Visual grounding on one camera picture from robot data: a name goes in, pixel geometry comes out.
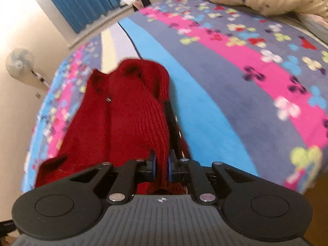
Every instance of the gray ribbed plate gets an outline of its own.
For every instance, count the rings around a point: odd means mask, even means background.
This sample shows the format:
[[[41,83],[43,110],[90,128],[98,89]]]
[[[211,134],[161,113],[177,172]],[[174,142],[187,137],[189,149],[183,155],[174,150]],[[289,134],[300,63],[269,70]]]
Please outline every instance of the gray ribbed plate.
[[[302,238],[285,242],[256,241],[232,230],[213,206],[190,195],[135,195],[110,206],[87,232],[65,240],[40,241],[21,235],[13,246],[308,246]]]

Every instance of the pink stripe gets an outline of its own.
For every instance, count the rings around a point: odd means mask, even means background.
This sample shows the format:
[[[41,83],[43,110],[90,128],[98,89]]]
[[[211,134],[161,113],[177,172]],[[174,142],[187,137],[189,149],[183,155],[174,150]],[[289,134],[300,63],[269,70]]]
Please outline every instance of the pink stripe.
[[[168,18],[166,14],[152,8],[144,8],[140,10],[142,14],[152,14],[155,18],[165,24],[177,23],[175,29],[190,29],[191,32],[186,34],[188,37],[199,37],[199,43],[218,53],[226,60],[237,66],[240,70],[244,70],[246,66],[252,66],[258,72],[266,76],[263,82],[255,80],[255,82],[273,99],[282,96],[288,101],[298,105],[301,108],[301,114],[297,118],[290,117],[290,121],[294,124],[297,132],[301,135],[304,143],[310,147],[317,145],[324,148],[328,144],[326,137],[327,130],[322,125],[323,119],[326,119],[324,110],[320,107],[311,107],[307,101],[311,97],[310,93],[305,95],[295,94],[288,91],[287,86],[291,84],[290,74],[287,73],[276,63],[265,63],[260,57],[260,53],[246,46],[227,46],[226,43],[230,38],[224,34],[220,34],[221,41],[212,41],[211,36],[206,33],[206,28],[198,29],[197,27],[189,27],[193,22],[191,20],[183,20],[180,15]]]
[[[56,157],[59,149],[57,148],[57,144],[60,140],[64,139],[65,132],[63,132],[63,128],[65,128],[66,121],[64,119],[66,112],[69,112],[70,109],[70,101],[72,98],[72,87],[73,83],[71,83],[72,79],[76,77],[75,72],[79,70],[81,65],[80,61],[82,60],[83,53],[82,50],[84,46],[81,46],[75,53],[71,64],[70,73],[65,80],[66,87],[63,89],[63,92],[60,95],[60,102],[66,100],[66,105],[64,107],[59,106],[56,112],[56,121],[52,124],[52,127],[56,130],[56,134],[53,136],[51,142],[48,144],[48,156]]]

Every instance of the red garment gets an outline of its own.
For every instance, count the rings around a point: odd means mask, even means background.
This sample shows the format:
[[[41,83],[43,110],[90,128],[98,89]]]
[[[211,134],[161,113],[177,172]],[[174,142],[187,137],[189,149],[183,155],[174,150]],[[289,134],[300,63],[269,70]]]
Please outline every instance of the red garment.
[[[131,159],[147,158],[153,149],[156,181],[139,184],[138,193],[165,189],[182,194],[181,184],[167,179],[170,146],[163,103],[168,100],[169,75],[156,62],[127,59],[110,74],[95,69],[58,156],[41,165],[35,186],[106,161],[122,166]]]

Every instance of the wooden floor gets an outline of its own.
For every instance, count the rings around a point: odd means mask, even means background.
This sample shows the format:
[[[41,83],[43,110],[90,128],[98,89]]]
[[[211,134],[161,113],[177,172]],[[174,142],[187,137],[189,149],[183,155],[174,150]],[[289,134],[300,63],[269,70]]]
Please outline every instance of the wooden floor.
[[[328,246],[328,173],[319,177],[315,187],[305,193],[312,205],[313,218],[305,238],[313,246]]]

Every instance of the bed sheet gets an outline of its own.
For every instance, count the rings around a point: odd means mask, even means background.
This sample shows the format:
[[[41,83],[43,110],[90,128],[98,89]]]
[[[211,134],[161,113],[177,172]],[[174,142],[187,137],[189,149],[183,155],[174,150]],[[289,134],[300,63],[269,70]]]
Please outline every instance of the bed sheet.
[[[58,69],[22,190],[56,156],[93,69],[145,58],[170,74],[174,113],[196,161],[222,161],[303,193],[326,165],[328,52],[284,23],[203,0],[164,0],[105,29]]]

